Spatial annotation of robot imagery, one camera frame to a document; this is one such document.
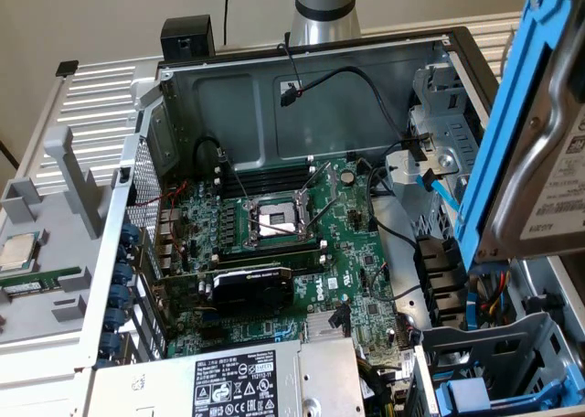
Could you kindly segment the metal locking lever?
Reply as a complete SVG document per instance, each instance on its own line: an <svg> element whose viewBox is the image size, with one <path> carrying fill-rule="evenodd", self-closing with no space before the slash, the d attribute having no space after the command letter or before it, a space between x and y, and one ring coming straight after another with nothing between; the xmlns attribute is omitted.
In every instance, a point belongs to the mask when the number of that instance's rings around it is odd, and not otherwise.
<svg viewBox="0 0 585 417"><path fill-rule="evenodd" d="M243 196L246 199L246 208L250 209L251 208L251 200L250 200L250 196L246 190L246 188L243 186L243 183L240 180L239 174L237 172L237 170L235 169L235 167L232 165L231 161L229 160L229 156L227 154L226 151L222 152L222 157L224 162L228 165L229 170L231 171L231 173L233 174L233 176L235 177L237 183L239 184L239 187L241 189L241 192L243 193Z"/></svg>

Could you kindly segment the hard disk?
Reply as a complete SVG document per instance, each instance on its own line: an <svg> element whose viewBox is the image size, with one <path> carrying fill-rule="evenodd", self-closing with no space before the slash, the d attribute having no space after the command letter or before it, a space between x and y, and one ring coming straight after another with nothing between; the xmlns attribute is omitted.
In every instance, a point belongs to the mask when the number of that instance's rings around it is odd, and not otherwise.
<svg viewBox="0 0 585 417"><path fill-rule="evenodd" d="M468 273L585 251L585 0L526 0L455 238Z"/></svg>

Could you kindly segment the black mount box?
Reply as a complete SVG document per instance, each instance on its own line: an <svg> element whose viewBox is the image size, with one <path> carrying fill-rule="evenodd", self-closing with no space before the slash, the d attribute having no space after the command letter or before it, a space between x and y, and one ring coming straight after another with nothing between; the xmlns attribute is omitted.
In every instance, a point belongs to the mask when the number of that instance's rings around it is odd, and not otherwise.
<svg viewBox="0 0 585 417"><path fill-rule="evenodd" d="M209 58L216 55L210 15L167 18L160 33L165 61Z"/></svg>

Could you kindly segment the black graphics card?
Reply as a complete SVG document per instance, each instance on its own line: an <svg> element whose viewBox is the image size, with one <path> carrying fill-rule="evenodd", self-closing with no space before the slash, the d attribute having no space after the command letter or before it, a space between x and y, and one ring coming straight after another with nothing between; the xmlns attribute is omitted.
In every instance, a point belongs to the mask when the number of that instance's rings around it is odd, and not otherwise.
<svg viewBox="0 0 585 417"><path fill-rule="evenodd" d="M177 315L270 315L291 306L294 300L293 270L280 265L165 277L153 289L159 305Z"/></svg>

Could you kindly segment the open PC case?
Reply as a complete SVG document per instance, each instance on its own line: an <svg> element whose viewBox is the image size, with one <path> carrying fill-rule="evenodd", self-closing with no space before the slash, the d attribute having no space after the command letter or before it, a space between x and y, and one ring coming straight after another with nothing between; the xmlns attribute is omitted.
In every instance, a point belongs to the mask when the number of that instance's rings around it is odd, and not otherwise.
<svg viewBox="0 0 585 417"><path fill-rule="evenodd" d="M230 172L222 157L226 151L237 172L337 158L362 163L372 186L366 194L369 218L377 225L389 264L399 331L409 341L396 369L371 365L353 343L365 417L409 417L415 348L425 331L451 326L431 326L414 262L416 239L430 235L416 231L405 186L416 182L439 192L457 215L461 204L430 169L433 162L423 149L430 135L411 127L410 110L420 105L413 81L417 70L442 61L450 51L463 61L489 118L495 78L461 28L336 46L283 43L270 51L161 64L112 181L83 330L88 381L77 414L87 417L99 369L172 359L165 353L168 331L152 288L163 275L157 252L160 214L171 187ZM123 223L140 230L133 280L127 285L132 304L118 332L120 351L100 358ZM514 259L502 270L467 275L463 331L508 326L547 313L585 373L585 305L561 259Z"/></svg>

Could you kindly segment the green RAM stick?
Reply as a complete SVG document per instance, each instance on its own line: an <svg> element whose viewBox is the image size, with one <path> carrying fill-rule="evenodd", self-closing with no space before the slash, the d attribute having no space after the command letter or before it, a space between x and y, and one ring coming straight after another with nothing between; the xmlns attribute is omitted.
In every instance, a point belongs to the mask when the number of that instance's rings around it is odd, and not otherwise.
<svg viewBox="0 0 585 417"><path fill-rule="evenodd" d="M80 273L80 268L69 268L45 273L28 273L0 278L0 287L11 297L42 294L61 288L59 277Z"/></svg>

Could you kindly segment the silver chipset heatsink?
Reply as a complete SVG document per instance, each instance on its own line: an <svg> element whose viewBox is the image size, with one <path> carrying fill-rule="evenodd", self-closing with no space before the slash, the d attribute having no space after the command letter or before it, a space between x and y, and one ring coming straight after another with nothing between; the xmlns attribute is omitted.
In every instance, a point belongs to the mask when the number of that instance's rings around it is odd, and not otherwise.
<svg viewBox="0 0 585 417"><path fill-rule="evenodd" d="M309 343L344 338L341 326L332 326L329 322L332 311L308 314L305 320L304 337Z"/></svg>

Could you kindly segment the grey power supply unit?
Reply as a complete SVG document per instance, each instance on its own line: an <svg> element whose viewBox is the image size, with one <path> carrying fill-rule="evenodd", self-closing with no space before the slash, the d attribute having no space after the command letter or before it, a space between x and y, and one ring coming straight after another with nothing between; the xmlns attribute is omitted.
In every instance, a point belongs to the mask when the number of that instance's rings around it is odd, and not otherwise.
<svg viewBox="0 0 585 417"><path fill-rule="evenodd" d="M87 417L365 417L349 338L99 369Z"/></svg>

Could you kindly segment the metal socket cover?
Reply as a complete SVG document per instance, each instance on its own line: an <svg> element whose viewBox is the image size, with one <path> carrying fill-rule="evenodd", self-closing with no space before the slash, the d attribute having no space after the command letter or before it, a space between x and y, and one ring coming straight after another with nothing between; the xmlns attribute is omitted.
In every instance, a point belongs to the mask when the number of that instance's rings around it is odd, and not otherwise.
<svg viewBox="0 0 585 417"><path fill-rule="evenodd" d="M325 180L329 186L330 202L336 202L338 199L337 179L331 161L326 161L314 170L303 186L295 192L296 197L301 198L306 195L309 187L321 179Z"/></svg>

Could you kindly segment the black RAM slot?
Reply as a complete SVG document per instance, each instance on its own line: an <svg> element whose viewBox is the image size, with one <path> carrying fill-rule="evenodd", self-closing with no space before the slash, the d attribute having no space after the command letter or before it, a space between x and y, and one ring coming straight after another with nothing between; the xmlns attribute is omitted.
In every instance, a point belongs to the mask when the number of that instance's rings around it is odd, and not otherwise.
<svg viewBox="0 0 585 417"><path fill-rule="evenodd" d="M239 262L248 261L257 258L276 257L282 255L290 255L297 253L307 253L320 251L320 241L291 244L275 244L266 248L255 248L251 250L238 252L220 252L218 258L221 262Z"/></svg>
<svg viewBox="0 0 585 417"><path fill-rule="evenodd" d="M264 268L285 268L293 276L304 276L324 273L329 270L329 262L325 256L322 260L320 252L298 252L278 256L255 257L247 260L221 262L216 265L219 271L256 270Z"/></svg>
<svg viewBox="0 0 585 417"><path fill-rule="evenodd" d="M283 176L241 176L240 182L249 195L273 193L301 188L310 175L303 171ZM221 194L225 197L241 197L243 191L234 176L225 179L221 187Z"/></svg>
<svg viewBox="0 0 585 417"><path fill-rule="evenodd" d="M276 181L280 179L298 181L301 179L308 179L310 175L311 173L308 166L297 165L241 171L237 174L230 171L225 176L225 179L227 181L235 181L236 176L238 176L242 182Z"/></svg>

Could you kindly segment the CPU socket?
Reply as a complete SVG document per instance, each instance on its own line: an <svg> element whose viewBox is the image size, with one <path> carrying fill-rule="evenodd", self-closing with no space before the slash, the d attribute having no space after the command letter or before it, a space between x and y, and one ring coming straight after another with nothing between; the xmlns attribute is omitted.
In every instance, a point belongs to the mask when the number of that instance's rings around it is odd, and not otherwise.
<svg viewBox="0 0 585 417"><path fill-rule="evenodd" d="M260 196L242 204L246 234L242 245L261 249L273 244L292 245L316 240L310 198L307 192L293 191Z"/></svg>

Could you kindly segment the grey parts rack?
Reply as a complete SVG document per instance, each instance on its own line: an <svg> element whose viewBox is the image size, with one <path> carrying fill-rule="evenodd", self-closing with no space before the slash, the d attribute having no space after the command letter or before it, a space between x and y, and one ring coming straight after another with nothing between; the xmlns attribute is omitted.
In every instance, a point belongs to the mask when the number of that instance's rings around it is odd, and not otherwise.
<svg viewBox="0 0 585 417"><path fill-rule="evenodd" d="M81 329L112 198L97 185L74 154L73 134L65 125L50 129L44 150L56 162L65 190L42 195L28 176L7 182L0 196L0 248L7 238L38 232L25 270L0 272L0 278L80 268L59 277L61 288L11 297L0 287L0 345L51 337Z"/></svg>

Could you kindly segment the silver CPU chip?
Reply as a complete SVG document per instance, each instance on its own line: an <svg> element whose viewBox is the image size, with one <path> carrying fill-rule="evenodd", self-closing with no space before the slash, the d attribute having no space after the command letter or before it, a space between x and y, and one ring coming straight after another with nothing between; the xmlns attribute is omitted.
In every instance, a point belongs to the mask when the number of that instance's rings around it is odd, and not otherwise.
<svg viewBox="0 0 585 417"><path fill-rule="evenodd" d="M33 259L37 238L37 231L7 238L0 248L0 272L27 269Z"/></svg>

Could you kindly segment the green motherboard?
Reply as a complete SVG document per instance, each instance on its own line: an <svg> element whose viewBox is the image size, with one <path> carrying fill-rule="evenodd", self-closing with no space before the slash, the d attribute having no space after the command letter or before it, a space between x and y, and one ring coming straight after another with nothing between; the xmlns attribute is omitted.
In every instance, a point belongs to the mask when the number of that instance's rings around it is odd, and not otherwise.
<svg viewBox="0 0 585 417"><path fill-rule="evenodd" d="M169 358L248 345L281 343L304 337L308 314L332 311L329 322L343 328L361 358L383 369L400 366L400 351L409 344L399 331L390 285L390 269L377 225L369 218L366 194L372 190L362 163L330 160L337 179L336 202L321 179L309 187L314 232L329 270L294 276L291 306L275 314L223 316L213 313L172 314L158 303L168 331ZM356 175L345 187L343 170ZM242 245L247 228L245 197L225 197L227 173L171 187L161 214L157 252L162 279L192 273L219 273L220 252L251 250Z"/></svg>

